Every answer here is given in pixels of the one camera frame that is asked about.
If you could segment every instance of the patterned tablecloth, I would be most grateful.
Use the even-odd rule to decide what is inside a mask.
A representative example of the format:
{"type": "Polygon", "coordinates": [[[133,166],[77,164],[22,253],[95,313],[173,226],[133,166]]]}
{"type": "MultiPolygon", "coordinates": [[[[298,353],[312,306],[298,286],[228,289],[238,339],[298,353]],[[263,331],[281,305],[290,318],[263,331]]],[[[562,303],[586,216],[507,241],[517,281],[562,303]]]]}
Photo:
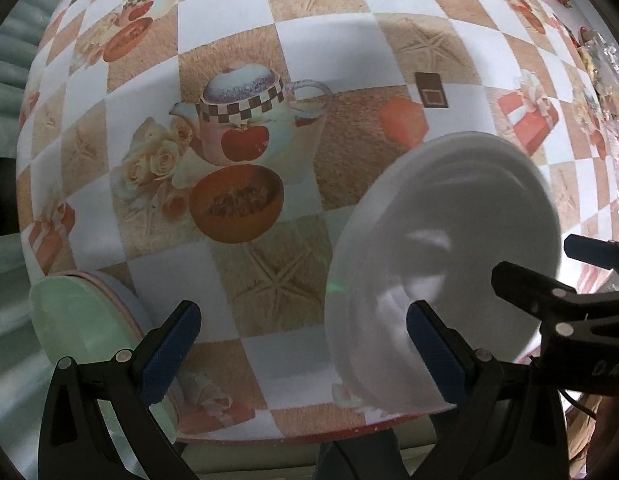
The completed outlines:
{"type": "MultiPolygon", "coordinates": [[[[408,150],[474,130],[531,156],[565,236],[618,239],[594,96],[540,0],[62,0],[21,114],[28,269],[115,276],[156,324],[200,304],[184,440],[395,424],[342,385],[323,331],[353,208],[408,150]]],[[[569,260],[558,276],[605,277],[569,260]]]]}

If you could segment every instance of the apple print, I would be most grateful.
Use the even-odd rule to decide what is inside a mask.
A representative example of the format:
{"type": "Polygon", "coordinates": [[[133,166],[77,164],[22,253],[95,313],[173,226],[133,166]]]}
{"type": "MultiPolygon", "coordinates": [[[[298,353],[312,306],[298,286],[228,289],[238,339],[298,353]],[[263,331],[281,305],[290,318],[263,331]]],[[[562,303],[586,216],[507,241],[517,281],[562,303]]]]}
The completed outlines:
{"type": "Polygon", "coordinates": [[[269,130],[265,126],[233,128],[223,134],[220,145],[232,162],[256,160],[267,149],[269,130]]]}

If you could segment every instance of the blue gripper pad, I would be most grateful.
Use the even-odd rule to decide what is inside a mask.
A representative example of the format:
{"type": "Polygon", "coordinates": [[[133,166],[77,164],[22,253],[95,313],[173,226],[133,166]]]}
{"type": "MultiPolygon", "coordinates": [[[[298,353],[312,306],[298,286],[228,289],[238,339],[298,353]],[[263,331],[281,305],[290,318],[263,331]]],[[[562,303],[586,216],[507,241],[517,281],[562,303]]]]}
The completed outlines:
{"type": "Polygon", "coordinates": [[[563,244],[565,254],[603,269],[619,268],[619,247],[614,242],[604,242],[580,235],[569,235],[563,244]]]}
{"type": "Polygon", "coordinates": [[[173,322],[171,330],[158,344],[156,351],[148,359],[140,373],[138,396],[147,408],[163,400],[183,359],[185,359],[200,332],[202,320],[200,309],[191,301],[186,303],[188,303],[187,306],[184,307],[182,314],[176,320],[170,317],[163,324],[163,327],[166,327],[170,322],[173,322]]]}
{"type": "Polygon", "coordinates": [[[407,332],[443,399],[459,406],[467,397],[467,372],[442,338],[440,329],[436,329],[419,303],[413,303],[407,311],[407,332]]]}

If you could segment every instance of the teapot lid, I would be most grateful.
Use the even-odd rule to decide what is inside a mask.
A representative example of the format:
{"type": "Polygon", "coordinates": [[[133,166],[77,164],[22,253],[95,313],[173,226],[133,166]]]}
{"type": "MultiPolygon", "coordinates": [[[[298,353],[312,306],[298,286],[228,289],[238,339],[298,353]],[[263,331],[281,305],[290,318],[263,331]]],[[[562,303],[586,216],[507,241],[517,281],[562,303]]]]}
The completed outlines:
{"type": "Polygon", "coordinates": [[[209,104],[230,104],[268,91],[278,81],[276,73],[256,63],[238,61],[214,76],[202,92],[209,104]]]}

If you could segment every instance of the teapot handle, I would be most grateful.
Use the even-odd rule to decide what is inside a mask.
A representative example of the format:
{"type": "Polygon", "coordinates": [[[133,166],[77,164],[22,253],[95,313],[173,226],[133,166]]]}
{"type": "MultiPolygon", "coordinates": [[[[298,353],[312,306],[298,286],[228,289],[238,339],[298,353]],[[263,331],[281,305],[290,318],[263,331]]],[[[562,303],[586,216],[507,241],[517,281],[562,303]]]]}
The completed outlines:
{"type": "Polygon", "coordinates": [[[289,107],[294,110],[294,113],[298,118],[316,119],[320,116],[325,115],[329,111],[329,108],[331,108],[332,103],[334,102],[334,93],[329,89],[329,86],[327,86],[326,84],[314,81],[312,79],[301,79],[300,81],[294,81],[293,83],[285,83],[284,89],[285,91],[293,92],[294,90],[297,90],[299,88],[307,87],[318,88],[319,90],[323,91],[323,94],[325,94],[325,104],[323,105],[323,107],[321,107],[318,111],[302,110],[301,108],[296,108],[293,104],[289,104],[289,107]]]}

